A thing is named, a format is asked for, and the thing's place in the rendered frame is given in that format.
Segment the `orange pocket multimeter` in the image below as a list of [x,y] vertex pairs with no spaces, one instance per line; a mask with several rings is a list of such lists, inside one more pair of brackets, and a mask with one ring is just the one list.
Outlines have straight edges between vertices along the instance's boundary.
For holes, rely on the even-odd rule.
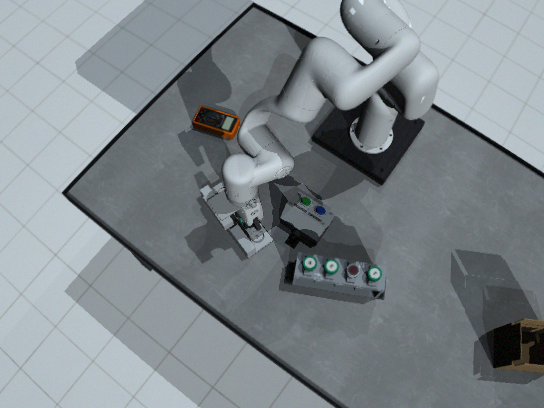
[[193,118],[195,128],[233,139],[240,126],[240,118],[209,107],[200,106]]

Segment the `light grey key housing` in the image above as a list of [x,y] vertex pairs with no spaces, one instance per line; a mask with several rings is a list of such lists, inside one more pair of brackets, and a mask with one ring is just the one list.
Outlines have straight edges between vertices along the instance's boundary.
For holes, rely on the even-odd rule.
[[316,246],[332,223],[334,215],[333,212],[298,191],[286,203],[280,217],[280,223],[293,231],[285,243],[295,248],[301,236]]

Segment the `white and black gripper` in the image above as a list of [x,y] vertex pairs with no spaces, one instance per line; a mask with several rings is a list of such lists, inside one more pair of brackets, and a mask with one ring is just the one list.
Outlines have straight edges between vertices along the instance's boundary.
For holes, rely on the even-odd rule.
[[245,229],[254,227],[257,231],[259,231],[260,229],[262,229],[262,227],[258,219],[261,220],[263,218],[263,209],[258,197],[255,202],[257,204],[255,208],[252,208],[251,206],[242,207],[241,209],[235,212],[235,216],[237,218],[238,217],[242,218],[242,220],[244,221]]

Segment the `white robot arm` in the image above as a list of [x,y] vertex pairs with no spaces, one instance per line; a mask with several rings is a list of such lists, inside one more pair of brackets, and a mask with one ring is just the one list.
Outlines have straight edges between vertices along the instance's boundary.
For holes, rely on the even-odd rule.
[[291,154],[266,126],[272,113],[307,123],[327,98],[344,111],[363,103],[350,139],[359,150],[377,154],[390,146],[398,113],[415,120],[432,106],[439,71],[420,51],[420,39],[399,0],[342,0],[340,16],[373,61],[361,66],[327,37],[307,43],[280,94],[263,99],[246,114],[237,135],[245,154],[225,159],[225,190],[203,197],[224,230],[234,225],[231,214],[257,206],[258,185],[283,178],[294,167]]

